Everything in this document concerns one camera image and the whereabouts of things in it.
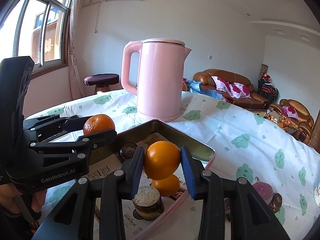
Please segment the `person's left hand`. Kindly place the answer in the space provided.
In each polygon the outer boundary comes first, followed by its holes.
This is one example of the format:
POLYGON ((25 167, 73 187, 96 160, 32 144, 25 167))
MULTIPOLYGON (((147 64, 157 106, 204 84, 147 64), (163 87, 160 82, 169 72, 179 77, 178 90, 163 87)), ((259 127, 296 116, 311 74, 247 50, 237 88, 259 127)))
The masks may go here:
POLYGON ((47 189, 35 192, 27 202, 22 198, 23 194, 18 191, 13 183, 1 185, 1 206, 15 215, 31 207, 35 213, 39 213, 46 200, 47 189))

